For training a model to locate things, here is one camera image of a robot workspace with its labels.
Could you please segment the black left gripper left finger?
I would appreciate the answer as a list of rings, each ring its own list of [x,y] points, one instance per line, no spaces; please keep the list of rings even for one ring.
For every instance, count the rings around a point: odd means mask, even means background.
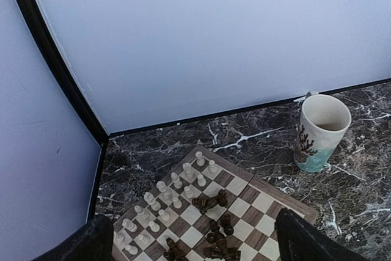
[[[104,215],[95,215],[61,244],[38,256],[44,260],[112,260],[114,227]]]

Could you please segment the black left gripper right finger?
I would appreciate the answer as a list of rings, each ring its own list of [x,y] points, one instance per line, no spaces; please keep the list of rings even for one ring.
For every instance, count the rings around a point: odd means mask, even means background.
[[[280,259],[349,261],[365,257],[331,240],[293,210],[283,208],[275,221]]]

